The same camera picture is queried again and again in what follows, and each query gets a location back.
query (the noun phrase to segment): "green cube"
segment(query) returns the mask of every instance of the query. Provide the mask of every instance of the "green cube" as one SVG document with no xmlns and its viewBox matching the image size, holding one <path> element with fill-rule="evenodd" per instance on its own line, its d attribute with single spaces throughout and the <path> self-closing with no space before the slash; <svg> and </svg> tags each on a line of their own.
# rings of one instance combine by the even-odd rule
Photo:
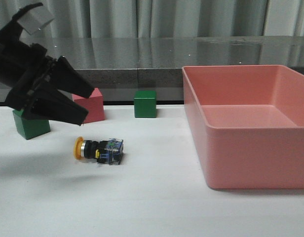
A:
<svg viewBox="0 0 304 237">
<path fill-rule="evenodd" d="M 140 90 L 134 96 L 134 117 L 156 118 L 156 92 Z"/>
<path fill-rule="evenodd" d="M 33 119 L 28 120 L 22 118 L 23 111 L 13 110 L 13 116 L 16 124 L 17 132 L 26 140 L 38 137 L 50 132 L 49 120 Z"/>
</svg>

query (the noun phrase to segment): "plastic container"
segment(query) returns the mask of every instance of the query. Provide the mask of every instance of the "plastic container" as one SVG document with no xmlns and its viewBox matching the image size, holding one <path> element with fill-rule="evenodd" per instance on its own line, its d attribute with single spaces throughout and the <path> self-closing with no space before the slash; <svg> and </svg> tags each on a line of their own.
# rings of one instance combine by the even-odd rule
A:
<svg viewBox="0 0 304 237">
<path fill-rule="evenodd" d="M 207 185 L 304 189 L 304 75 L 280 65 L 183 67 Z"/>
</svg>

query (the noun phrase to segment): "toy block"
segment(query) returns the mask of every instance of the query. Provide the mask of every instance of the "toy block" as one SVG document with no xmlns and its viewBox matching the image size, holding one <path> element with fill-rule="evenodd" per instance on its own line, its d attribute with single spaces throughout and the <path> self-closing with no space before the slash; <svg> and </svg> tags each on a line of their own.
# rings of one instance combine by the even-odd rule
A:
<svg viewBox="0 0 304 237">
<path fill-rule="evenodd" d="M 13 110 L 17 132 L 26 140 L 50 132 L 49 120 L 22 118 L 23 111 Z"/>
<path fill-rule="evenodd" d="M 88 110 L 84 123 L 105 120 L 103 95 L 98 88 L 95 88 L 89 98 L 72 94 L 72 99 L 75 103 Z"/>
<path fill-rule="evenodd" d="M 156 118 L 156 91 L 139 90 L 134 96 L 134 117 Z"/>
</svg>

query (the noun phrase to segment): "pink block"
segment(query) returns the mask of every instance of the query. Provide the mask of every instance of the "pink block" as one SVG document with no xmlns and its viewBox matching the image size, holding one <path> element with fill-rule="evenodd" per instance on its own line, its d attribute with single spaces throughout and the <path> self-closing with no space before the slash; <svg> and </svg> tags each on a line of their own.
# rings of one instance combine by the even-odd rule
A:
<svg viewBox="0 0 304 237">
<path fill-rule="evenodd" d="M 72 94 L 72 99 L 75 103 L 88 110 L 84 123 L 105 120 L 103 95 L 98 88 L 95 88 L 89 98 Z"/>
</svg>

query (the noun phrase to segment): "white table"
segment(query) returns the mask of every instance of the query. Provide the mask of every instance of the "white table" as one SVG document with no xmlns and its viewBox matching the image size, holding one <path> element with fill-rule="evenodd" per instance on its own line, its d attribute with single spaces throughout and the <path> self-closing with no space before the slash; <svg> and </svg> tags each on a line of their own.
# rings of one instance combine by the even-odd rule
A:
<svg viewBox="0 0 304 237">
<path fill-rule="evenodd" d="M 0 237 L 304 237 L 304 190 L 208 188 L 184 106 L 134 118 L 105 107 L 81 127 L 51 121 L 25 140 L 0 107 Z M 121 165 L 80 162 L 75 139 L 124 139 Z"/>
</svg>

